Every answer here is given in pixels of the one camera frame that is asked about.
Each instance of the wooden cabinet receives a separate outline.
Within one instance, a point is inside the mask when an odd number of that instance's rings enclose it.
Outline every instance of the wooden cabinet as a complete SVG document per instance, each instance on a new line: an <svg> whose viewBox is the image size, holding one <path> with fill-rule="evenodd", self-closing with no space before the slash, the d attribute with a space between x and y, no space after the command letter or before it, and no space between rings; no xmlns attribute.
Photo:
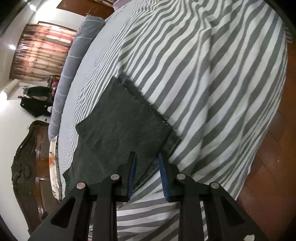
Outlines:
<svg viewBox="0 0 296 241"><path fill-rule="evenodd" d="M108 0L106 4L95 0L62 0L57 8L77 13L82 16L90 14L106 19L114 12L112 8L112 0Z"/></svg>

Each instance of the wooden floor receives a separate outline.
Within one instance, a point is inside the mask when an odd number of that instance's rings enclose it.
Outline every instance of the wooden floor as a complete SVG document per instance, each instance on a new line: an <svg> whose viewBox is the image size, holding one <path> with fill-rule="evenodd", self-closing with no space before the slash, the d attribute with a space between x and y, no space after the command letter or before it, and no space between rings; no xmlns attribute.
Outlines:
<svg viewBox="0 0 296 241"><path fill-rule="evenodd" d="M295 217L296 41L288 44L287 78L279 109L256 154L238 202L270 241L279 240Z"/></svg>

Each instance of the ceiling light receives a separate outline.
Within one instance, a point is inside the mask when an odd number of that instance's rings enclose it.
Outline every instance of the ceiling light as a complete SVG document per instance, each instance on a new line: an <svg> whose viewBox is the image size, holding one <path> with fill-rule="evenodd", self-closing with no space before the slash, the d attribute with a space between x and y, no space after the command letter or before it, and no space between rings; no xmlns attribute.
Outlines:
<svg viewBox="0 0 296 241"><path fill-rule="evenodd" d="M36 12L36 7L32 4L29 4L30 5L30 9L32 9L34 12Z"/></svg>
<svg viewBox="0 0 296 241"><path fill-rule="evenodd" d="M14 45L11 44L11 45L8 45L8 46L9 46L10 49L16 50L16 47Z"/></svg>

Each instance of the carved wooden headboard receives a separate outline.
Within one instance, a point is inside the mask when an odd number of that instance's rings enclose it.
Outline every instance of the carved wooden headboard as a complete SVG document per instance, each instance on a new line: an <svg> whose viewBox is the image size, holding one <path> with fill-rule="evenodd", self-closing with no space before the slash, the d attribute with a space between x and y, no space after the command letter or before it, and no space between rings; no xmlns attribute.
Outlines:
<svg viewBox="0 0 296 241"><path fill-rule="evenodd" d="M15 154L12 184L31 235L57 205L49 177L48 123L34 121Z"/></svg>

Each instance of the metal screw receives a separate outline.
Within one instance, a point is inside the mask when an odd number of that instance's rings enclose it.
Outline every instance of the metal screw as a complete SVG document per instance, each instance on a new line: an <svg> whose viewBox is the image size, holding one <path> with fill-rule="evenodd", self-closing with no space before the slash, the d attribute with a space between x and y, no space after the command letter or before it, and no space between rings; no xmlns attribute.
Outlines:
<svg viewBox="0 0 296 241"><path fill-rule="evenodd" d="M214 189L218 189L220 187L219 183L211 183L211 187Z"/></svg>
<svg viewBox="0 0 296 241"><path fill-rule="evenodd" d="M111 175L111 179L112 180L117 180L118 178L119 178L119 175L118 174Z"/></svg>
<svg viewBox="0 0 296 241"><path fill-rule="evenodd" d="M76 187L78 189L83 189L83 188L85 188L85 183L78 183Z"/></svg>
<svg viewBox="0 0 296 241"><path fill-rule="evenodd" d="M184 180L185 178L186 178L186 176L184 175L184 174L178 174L177 175L177 178L179 179L179 180Z"/></svg>

